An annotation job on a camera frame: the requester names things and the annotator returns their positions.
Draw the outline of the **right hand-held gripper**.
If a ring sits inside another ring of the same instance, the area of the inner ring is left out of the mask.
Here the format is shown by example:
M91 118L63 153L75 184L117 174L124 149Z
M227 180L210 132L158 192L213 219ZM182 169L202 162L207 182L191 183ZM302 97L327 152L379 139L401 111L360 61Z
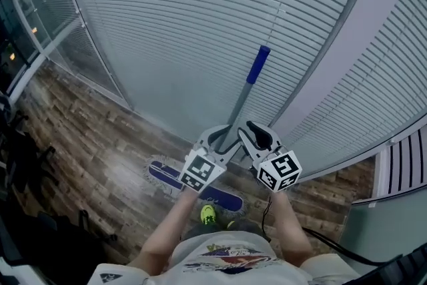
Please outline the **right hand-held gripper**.
M274 193L294 185L302 172L294 151L281 144L278 134L270 127L254 121L247 121L246 125L256 140L242 128L238 128L238 136L252 159L255 179Z

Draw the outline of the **black computer monitor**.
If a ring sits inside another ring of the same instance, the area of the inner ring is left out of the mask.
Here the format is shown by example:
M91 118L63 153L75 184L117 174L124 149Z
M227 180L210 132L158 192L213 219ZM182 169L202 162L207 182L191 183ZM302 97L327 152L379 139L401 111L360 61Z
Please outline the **black computer monitor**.
M427 285L427 243L343 285Z

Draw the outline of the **dark window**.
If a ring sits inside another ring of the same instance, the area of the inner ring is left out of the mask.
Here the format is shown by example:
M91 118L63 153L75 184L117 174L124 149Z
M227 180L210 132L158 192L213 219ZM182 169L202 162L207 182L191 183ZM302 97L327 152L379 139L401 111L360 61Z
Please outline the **dark window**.
M0 0L0 49L2 72L11 79L17 77L23 67L29 67L36 54L36 48L24 28L13 0Z

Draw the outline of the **white venetian blinds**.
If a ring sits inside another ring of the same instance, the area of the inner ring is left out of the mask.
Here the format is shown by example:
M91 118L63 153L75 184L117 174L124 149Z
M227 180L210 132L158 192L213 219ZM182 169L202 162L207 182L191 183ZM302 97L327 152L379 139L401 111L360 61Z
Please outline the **white venetian blinds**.
M270 126L318 176L427 124L427 0L19 0L53 59L193 141Z

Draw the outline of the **grey-green partition panel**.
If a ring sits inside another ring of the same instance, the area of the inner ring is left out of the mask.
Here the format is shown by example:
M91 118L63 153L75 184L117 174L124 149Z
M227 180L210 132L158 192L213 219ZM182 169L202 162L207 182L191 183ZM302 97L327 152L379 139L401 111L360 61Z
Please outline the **grey-green partition panel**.
M339 243L377 262L427 243L427 185L387 198L354 202Z

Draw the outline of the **person's left forearm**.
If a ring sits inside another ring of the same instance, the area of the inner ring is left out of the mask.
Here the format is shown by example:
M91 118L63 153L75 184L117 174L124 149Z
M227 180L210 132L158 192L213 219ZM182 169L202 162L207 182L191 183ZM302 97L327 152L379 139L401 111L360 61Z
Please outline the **person's left forearm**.
M184 188L167 216L128 266L139 268L150 276L160 275L179 244L197 199L197 192Z

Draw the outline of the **white printed t-shirt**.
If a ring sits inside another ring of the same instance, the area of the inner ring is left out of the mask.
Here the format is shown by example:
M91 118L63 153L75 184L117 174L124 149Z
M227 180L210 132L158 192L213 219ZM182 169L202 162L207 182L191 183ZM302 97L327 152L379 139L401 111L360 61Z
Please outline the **white printed t-shirt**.
M314 256L297 267L279 259L261 236L231 231L181 242L158 276L100 264L87 285L343 285L357 278L337 254Z

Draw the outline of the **blue mop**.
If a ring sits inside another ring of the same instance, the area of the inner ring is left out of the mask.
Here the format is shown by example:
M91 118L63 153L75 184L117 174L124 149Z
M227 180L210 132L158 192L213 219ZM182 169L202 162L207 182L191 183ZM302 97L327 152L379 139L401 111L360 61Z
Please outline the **blue mop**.
M230 118L228 119L228 122L226 124L230 124L231 126L234 124L241 108L243 107L244 102L246 101L246 98L248 97L248 94L252 88L252 86L255 84L263 66L266 62L266 59L268 55L270 54L270 48L266 47L265 45L262 45L258 51L258 54L256 55L256 58L254 59L254 62L251 66L250 72L248 73L248 76L246 77L246 83L243 86L243 89L240 93L240 96L238 98L238 101L232 111L232 114L230 115ZM218 138L214 143L213 146L210 148L214 151L219 151L220 146L223 144L223 141L225 140L226 135L229 132L225 133L223 136ZM150 163L148 167L148 172L151 177L153 177L155 180L159 181L161 185L163 186L169 186L173 190L182 190L185 186L178 180L178 177L181 173L181 171L178 171L175 167L168 166L165 162L161 161L153 161ZM211 202L219 207L221 207L224 210L227 210L231 213L239 212L243 209L244 201L241 197L234 195L228 191L221 190L217 187L212 186L213 182L207 186L207 188L201 192L198 193L199 198L201 200Z

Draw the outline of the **grey trousers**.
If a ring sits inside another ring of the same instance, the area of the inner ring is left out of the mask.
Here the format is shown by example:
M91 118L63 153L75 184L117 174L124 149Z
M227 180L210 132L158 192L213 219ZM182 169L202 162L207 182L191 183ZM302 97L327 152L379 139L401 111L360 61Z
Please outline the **grey trousers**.
M235 220L234 225L227 229L227 227L214 223L210 225L204 225L203 223L199 223L191 228L188 232L186 232L181 238L182 241L188 240L190 238L194 238L196 236L201 236L204 234L211 234L216 232L231 232L231 231L242 231L252 233L258 236L261 236L267 242L270 242L271 239L267 237L264 231L254 222L248 220Z

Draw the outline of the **person's right forearm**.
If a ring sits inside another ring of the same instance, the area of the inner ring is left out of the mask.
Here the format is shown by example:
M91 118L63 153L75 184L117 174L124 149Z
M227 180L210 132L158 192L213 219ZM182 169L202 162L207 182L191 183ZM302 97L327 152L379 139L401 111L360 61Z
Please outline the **person's right forearm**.
M274 226L284 260L299 267L314 255L312 245L302 229L285 191L273 192L270 198L275 220Z

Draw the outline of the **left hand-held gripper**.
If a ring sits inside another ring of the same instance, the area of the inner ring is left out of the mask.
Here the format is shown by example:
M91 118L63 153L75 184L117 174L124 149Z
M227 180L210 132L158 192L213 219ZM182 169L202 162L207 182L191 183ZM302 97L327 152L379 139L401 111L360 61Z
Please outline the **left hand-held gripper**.
M178 180L185 187L201 193L226 171L226 164L242 146L240 139L237 139L223 152L214 151L210 148L218 138L229 132L230 129L230 124L223 124L211 127L201 133L186 155L185 163L178 177Z

